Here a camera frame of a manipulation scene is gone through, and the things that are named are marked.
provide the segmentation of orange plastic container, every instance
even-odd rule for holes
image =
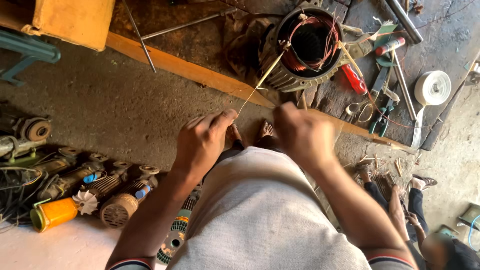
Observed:
[[[41,233],[72,220],[77,215],[77,206],[72,198],[39,204],[30,211],[33,228]]]

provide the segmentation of steel rod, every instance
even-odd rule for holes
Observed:
[[[403,77],[402,70],[400,68],[400,62],[398,61],[398,57],[396,56],[395,50],[393,52],[394,58],[394,71],[396,75],[396,79],[400,83],[400,88],[402,89],[403,97],[405,98],[405,102],[407,103],[408,114],[410,115],[410,119],[412,121],[417,120],[417,114],[415,113],[415,108],[413,108],[412,100],[410,99],[410,94],[408,93],[407,84],[405,83],[405,78]]]
[[[413,25],[412,21],[409,19],[408,15],[403,10],[402,6],[397,0],[386,0],[387,4],[392,9],[395,16],[398,18],[400,23],[405,28],[405,31],[408,35],[412,38],[415,44],[419,44],[423,41],[420,33],[416,30],[415,26]]]
[[[127,3],[125,0],[122,0],[123,5],[125,6],[125,10],[127,11],[128,17],[130,18],[130,22],[133,25],[133,29],[137,33],[138,38],[140,39],[140,44],[142,45],[142,49],[144,49],[145,56],[147,57],[148,62],[150,63],[150,67],[153,70],[153,73],[156,73],[155,66],[153,65],[152,59],[150,59],[150,55],[148,54],[147,48],[145,47],[145,43],[142,40],[142,36],[140,35],[140,32],[138,32],[137,25],[135,24],[135,21],[133,20],[132,14],[130,13],[130,10],[128,9]]]
[[[174,31],[174,30],[177,30],[177,29],[181,29],[181,28],[190,26],[190,25],[194,25],[194,24],[197,24],[197,23],[201,23],[201,22],[204,22],[204,21],[211,20],[211,19],[213,19],[213,18],[217,18],[217,17],[220,17],[220,16],[224,16],[225,14],[234,13],[235,11],[237,11],[237,8],[236,8],[236,7],[232,7],[232,8],[229,8],[229,9],[226,9],[226,10],[223,10],[223,11],[220,11],[220,12],[217,13],[217,14],[210,15],[210,16],[205,17],[205,18],[202,18],[202,19],[198,19],[198,20],[191,21],[191,22],[188,22],[188,23],[184,23],[184,24],[181,24],[181,25],[177,25],[177,26],[174,26],[174,27],[165,29],[165,30],[161,30],[161,31],[158,31],[158,32],[149,34],[149,35],[145,35],[145,36],[143,36],[143,37],[140,37],[140,39],[141,39],[141,40],[144,40],[144,39],[147,39],[147,38],[151,38],[151,37],[155,37],[155,36],[158,36],[158,35],[162,35],[162,34],[165,34],[165,33],[168,33],[168,32]]]

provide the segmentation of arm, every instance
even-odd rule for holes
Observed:
[[[417,233],[419,248],[421,250],[421,244],[423,243],[423,240],[425,240],[427,235],[425,234],[425,231],[421,227],[421,224],[420,224],[419,220],[417,219],[417,215],[415,215],[414,213],[410,213],[410,212],[408,212],[408,213],[409,213],[410,216],[408,216],[407,219],[410,222],[410,224],[412,224],[413,228],[415,229],[415,232]]]
[[[400,204],[400,197],[398,196],[399,186],[394,185],[392,188],[392,198],[390,199],[389,206],[389,215],[390,220],[392,221],[393,226],[396,231],[402,237],[404,242],[410,240],[408,236],[407,227],[405,225],[405,213],[403,212],[402,205]]]
[[[282,149],[317,182],[349,240],[367,257],[414,260],[385,211],[345,172],[333,153],[334,126],[289,102],[274,111]]]
[[[123,230],[107,263],[145,259],[150,266],[184,200],[212,168],[225,144],[234,110],[192,119],[179,133],[177,156],[167,177],[140,205]]]

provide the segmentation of green-handled pliers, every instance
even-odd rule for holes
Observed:
[[[390,115],[390,112],[393,111],[393,99],[389,99],[387,106],[381,107],[379,110],[382,114],[379,114],[377,120],[373,121],[370,124],[370,129],[368,130],[369,134],[373,134],[375,131],[375,127],[377,126],[377,123],[382,127],[380,132],[378,133],[379,137],[383,137],[385,135],[385,131],[387,131],[388,127],[388,119],[387,117]]]

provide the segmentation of white tape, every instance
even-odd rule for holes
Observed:
[[[411,149],[420,148],[421,126],[423,111],[427,105],[440,105],[450,96],[452,83],[450,78],[443,71],[430,71],[424,73],[415,84],[415,98],[423,108],[417,114],[417,121],[413,131],[413,141]]]

